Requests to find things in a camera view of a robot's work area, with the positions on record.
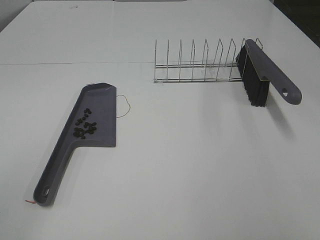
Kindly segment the grey dustpan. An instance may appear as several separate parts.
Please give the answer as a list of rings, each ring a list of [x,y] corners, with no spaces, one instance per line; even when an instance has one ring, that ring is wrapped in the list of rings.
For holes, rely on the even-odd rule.
[[[115,147],[117,89],[108,83],[82,88],[33,192],[34,201],[50,206],[76,148]]]

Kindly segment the pile of coffee beans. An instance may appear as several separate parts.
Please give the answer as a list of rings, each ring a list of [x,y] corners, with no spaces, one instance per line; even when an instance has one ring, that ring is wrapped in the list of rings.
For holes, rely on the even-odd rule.
[[[72,133],[75,138],[85,140],[87,135],[93,135],[97,131],[97,123],[95,121],[88,121],[88,118],[91,116],[91,114],[91,109],[85,108],[83,111],[83,116],[76,120]]]

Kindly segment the grey hand brush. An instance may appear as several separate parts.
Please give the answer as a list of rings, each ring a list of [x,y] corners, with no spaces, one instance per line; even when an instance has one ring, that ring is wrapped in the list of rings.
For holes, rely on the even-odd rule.
[[[291,105],[301,103],[300,89],[253,39],[244,41],[243,47],[236,57],[236,62],[252,106],[266,106],[270,85],[273,85],[287,103]]]

